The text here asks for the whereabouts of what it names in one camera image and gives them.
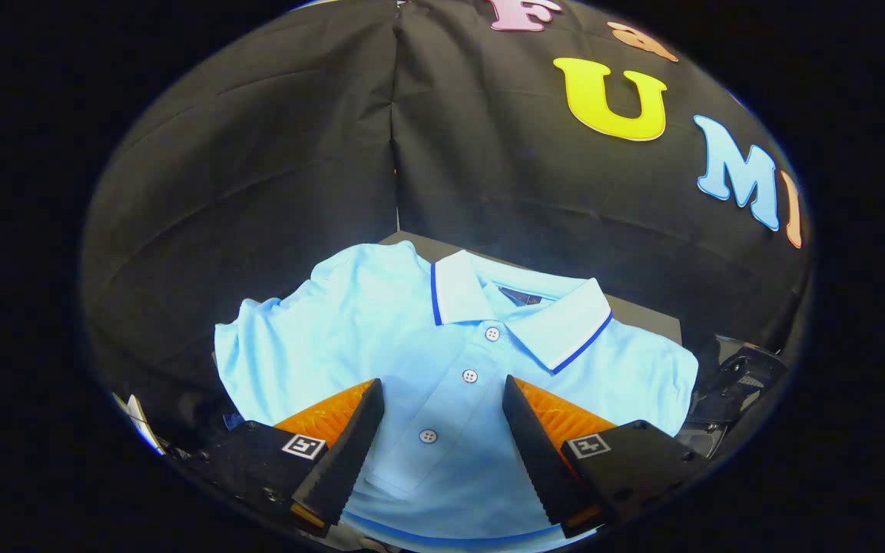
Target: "orange letter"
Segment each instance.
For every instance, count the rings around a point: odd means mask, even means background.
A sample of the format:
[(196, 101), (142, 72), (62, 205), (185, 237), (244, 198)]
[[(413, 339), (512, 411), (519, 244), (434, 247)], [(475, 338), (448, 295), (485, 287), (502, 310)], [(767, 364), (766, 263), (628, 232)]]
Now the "orange letter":
[(635, 48), (658, 54), (664, 59), (678, 61), (678, 58), (671, 55), (671, 52), (668, 52), (659, 42), (648, 35), (644, 35), (643, 32), (637, 31), (636, 28), (629, 28), (627, 25), (621, 25), (618, 22), (608, 22), (607, 25), (614, 28), (614, 36), (621, 39), (622, 42), (628, 43), (628, 45)]
[(787, 210), (791, 218), (787, 221), (787, 240), (798, 250), (801, 249), (801, 213), (797, 206), (797, 187), (786, 172), (781, 171), (784, 185), (787, 185)]

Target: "shirt label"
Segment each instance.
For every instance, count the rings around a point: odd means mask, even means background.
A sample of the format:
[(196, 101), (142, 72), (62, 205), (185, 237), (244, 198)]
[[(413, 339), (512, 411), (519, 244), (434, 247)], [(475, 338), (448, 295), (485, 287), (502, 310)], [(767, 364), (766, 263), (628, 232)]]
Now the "shirt label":
[(526, 293), (520, 293), (517, 290), (510, 290), (509, 288), (505, 288), (503, 286), (498, 286), (498, 290), (501, 290), (505, 296), (512, 299), (512, 301), (519, 305), (535, 305), (537, 303), (542, 302), (542, 298), (538, 296), (529, 295)]

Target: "letter f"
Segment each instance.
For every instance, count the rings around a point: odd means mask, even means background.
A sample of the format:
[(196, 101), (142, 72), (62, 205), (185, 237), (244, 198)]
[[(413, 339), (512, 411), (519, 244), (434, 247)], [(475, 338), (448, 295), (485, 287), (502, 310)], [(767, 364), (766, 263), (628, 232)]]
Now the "letter f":
[(494, 4), (498, 21), (491, 24), (494, 31), (543, 31), (544, 25), (531, 21), (528, 15), (534, 15), (539, 21), (550, 22), (553, 10), (562, 8), (549, 0), (487, 0)]

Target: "blue collar stripe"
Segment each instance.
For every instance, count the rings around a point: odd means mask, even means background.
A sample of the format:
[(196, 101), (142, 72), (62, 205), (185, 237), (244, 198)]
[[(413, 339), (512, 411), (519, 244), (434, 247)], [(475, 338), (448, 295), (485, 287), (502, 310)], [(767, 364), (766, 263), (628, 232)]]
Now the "blue collar stripe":
[(600, 336), (600, 333), (603, 332), (604, 328), (607, 328), (607, 325), (610, 323), (610, 321), (612, 321), (612, 319), (614, 319), (614, 312), (612, 312), (612, 310), (611, 310), (610, 315), (607, 315), (607, 319), (600, 325), (599, 329), (596, 329), (596, 332), (593, 333), (593, 336), (590, 336), (589, 339), (586, 340), (586, 343), (582, 344), (580, 349), (577, 349), (575, 351), (575, 353), (573, 353), (572, 355), (569, 355), (568, 359), (566, 359), (565, 361), (562, 361), (562, 363), (559, 364), (558, 367), (555, 367), (554, 369), (552, 369), (552, 374), (554, 374), (554, 375), (559, 374), (559, 371), (564, 369), (565, 365), (572, 363), (572, 361), (575, 361), (576, 357), (579, 357), (580, 353), (583, 353), (583, 351), (586, 351), (587, 347), (589, 347), (589, 344), (593, 343), (593, 340), (596, 339), (596, 336)]
[(436, 326), (443, 325), (443, 318), (439, 317), (439, 295), (436, 294), (436, 264), (433, 263), (432, 269), (429, 271), (432, 274), (432, 288), (433, 288), (433, 315), (436, 316)]

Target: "shirt collar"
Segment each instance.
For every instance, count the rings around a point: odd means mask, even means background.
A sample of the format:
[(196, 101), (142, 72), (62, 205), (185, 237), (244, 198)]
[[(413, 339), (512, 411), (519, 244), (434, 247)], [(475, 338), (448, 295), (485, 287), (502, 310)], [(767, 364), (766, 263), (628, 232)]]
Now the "shirt collar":
[(558, 374), (586, 350), (612, 320), (612, 309), (596, 279), (569, 279), (517, 269), (466, 250), (433, 263), (436, 325), (497, 320), (482, 287), (499, 284), (555, 303), (505, 326), (538, 361)]

